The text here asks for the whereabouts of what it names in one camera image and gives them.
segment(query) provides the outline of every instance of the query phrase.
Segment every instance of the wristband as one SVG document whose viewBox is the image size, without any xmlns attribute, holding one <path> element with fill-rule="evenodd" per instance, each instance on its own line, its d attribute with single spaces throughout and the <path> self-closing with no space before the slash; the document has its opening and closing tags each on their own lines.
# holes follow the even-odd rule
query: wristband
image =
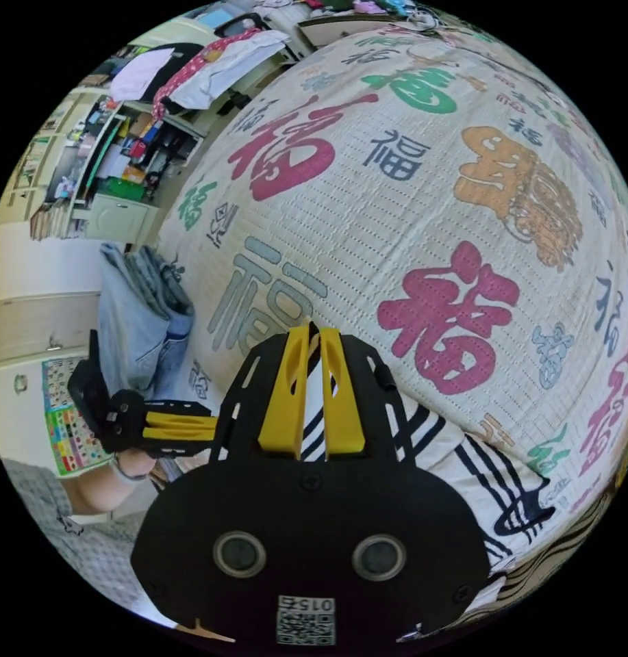
<svg viewBox="0 0 628 657">
<path fill-rule="evenodd" d="M 120 481 L 123 481 L 125 484 L 139 484 L 141 481 L 145 481 L 149 475 L 141 474 L 137 477 L 131 477 L 126 474 L 120 467 L 120 455 L 114 454 L 113 458 L 108 461 L 110 467 L 113 469 L 113 472 L 116 474 L 117 478 Z"/>
</svg>

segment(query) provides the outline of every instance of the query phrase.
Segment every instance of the bed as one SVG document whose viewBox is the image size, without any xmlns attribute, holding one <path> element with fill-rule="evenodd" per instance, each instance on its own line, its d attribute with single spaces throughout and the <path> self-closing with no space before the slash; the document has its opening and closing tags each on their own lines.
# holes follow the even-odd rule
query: bed
<svg viewBox="0 0 628 657">
<path fill-rule="evenodd" d="M 386 25 L 317 51 L 213 143 L 158 248 L 196 310 L 182 398 L 216 412 L 252 345 L 307 317 L 380 350 L 417 464 L 486 534 L 492 587 L 461 622 L 532 590 L 607 506 L 628 448 L 628 190 L 504 44 Z"/>
</svg>

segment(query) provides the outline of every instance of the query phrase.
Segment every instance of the wrist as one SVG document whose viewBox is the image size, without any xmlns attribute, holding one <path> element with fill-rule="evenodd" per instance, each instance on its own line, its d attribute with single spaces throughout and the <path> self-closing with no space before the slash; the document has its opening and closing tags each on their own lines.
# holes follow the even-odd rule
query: wrist
<svg viewBox="0 0 628 657">
<path fill-rule="evenodd" d="M 154 466 L 156 459 L 140 450 L 125 450 L 117 455 L 119 469 L 130 478 L 147 476 Z"/>
</svg>

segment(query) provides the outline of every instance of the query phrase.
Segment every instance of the colorful poster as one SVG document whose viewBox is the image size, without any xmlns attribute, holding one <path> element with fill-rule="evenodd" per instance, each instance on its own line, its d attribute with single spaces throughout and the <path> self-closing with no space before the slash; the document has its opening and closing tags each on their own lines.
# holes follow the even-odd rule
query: colorful poster
<svg viewBox="0 0 628 657">
<path fill-rule="evenodd" d="M 45 419 L 60 475 L 74 474 L 109 459 L 67 389 L 79 361 L 80 358 L 59 358 L 42 363 Z"/>
</svg>

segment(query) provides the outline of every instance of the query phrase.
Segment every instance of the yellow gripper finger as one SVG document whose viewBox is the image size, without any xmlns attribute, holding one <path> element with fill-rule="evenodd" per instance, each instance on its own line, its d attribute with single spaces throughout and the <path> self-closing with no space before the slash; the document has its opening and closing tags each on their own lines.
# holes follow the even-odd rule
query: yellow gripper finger
<svg viewBox="0 0 628 657">
<path fill-rule="evenodd" d="M 300 458 L 308 355 L 309 327 L 292 328 L 288 332 L 275 387 L 259 434 L 259 445 L 266 452 L 293 454 L 295 459 Z"/>
<path fill-rule="evenodd" d="M 145 417 L 145 438 L 158 440 L 213 440 L 217 417 L 173 415 L 150 411 Z"/>
<path fill-rule="evenodd" d="M 323 419 L 325 451 L 328 458 L 340 454 L 359 454 L 366 440 L 357 411 L 355 393 L 337 329 L 321 327 L 321 357 L 323 360 Z M 336 381 L 332 395 L 330 375 Z"/>
</svg>

